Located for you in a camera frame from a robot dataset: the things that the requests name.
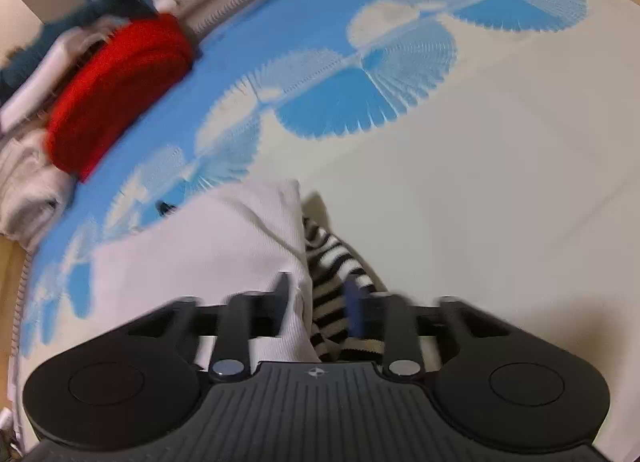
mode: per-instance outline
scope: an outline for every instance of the circular pad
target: circular pad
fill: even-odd
[[[562,377],[551,368],[534,363],[501,366],[491,374],[489,384],[496,395],[521,406],[543,406],[564,392]]]
[[[533,336],[477,338],[436,375],[444,412],[469,436],[507,450],[592,440],[609,389],[589,363]]]
[[[195,371],[161,340],[108,336],[39,366],[25,384],[23,403],[39,437],[103,451],[177,428],[199,393]]]

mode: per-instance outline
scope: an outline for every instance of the teal cloth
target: teal cloth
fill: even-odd
[[[58,37],[76,26],[84,27],[110,14],[123,18],[147,18],[155,11],[138,0],[94,0],[70,15],[45,23],[33,44],[18,52],[11,63],[0,70],[0,105],[33,74]]]

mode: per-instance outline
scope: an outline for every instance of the small black object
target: small black object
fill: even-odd
[[[178,209],[178,206],[168,204],[167,202],[159,200],[158,202],[156,202],[156,209],[158,210],[158,214],[161,217],[165,217],[167,215],[170,215],[171,213],[174,213],[174,211]]]
[[[597,370],[455,299],[352,291],[353,330],[385,341],[382,366],[251,374],[249,340],[278,334],[288,298],[283,274],[226,306],[174,302],[45,362],[24,389],[44,441],[25,460],[606,460],[591,446],[609,407]],[[193,365],[202,335],[218,337],[207,370]],[[436,338],[437,372],[421,335]]]

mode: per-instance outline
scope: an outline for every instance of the folded clothes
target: folded clothes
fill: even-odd
[[[0,130],[7,134],[40,109],[50,108],[73,76],[94,54],[96,44],[122,25],[119,18],[106,16],[88,28],[75,27],[63,32],[47,55],[14,95],[0,108]]]
[[[45,23],[31,46],[18,52],[11,63],[0,69],[0,105],[31,76],[58,36],[75,26],[92,25],[107,14],[133,18],[151,16],[155,12],[137,0],[94,0],[61,20]]]
[[[84,181],[120,135],[186,75],[194,56],[170,14],[117,31],[52,110],[45,142],[52,163]]]
[[[0,229],[34,251],[64,212],[74,190],[74,179],[52,165],[18,185],[0,203]]]
[[[12,138],[0,151],[0,233],[34,251],[69,202],[74,180],[52,166],[45,131]]]
[[[252,340],[252,363],[319,362],[296,181],[209,190],[140,234],[98,246],[91,272],[93,319],[101,328],[182,296],[221,304],[238,292],[268,291],[288,272],[281,337]]]

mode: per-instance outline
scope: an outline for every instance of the white cloth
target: white cloth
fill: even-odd
[[[280,337],[251,341],[258,361],[319,362],[311,342],[311,278],[298,182],[229,184],[191,200],[138,235],[94,249],[94,320],[105,328],[181,296],[221,304],[269,291],[290,274]]]
[[[36,110],[78,58],[121,24],[119,18],[105,16],[92,26],[75,27],[58,36],[29,79],[0,108],[2,133],[8,132]]]
[[[0,152],[0,233],[34,251],[64,212],[74,180],[49,163],[44,130],[12,138]]]

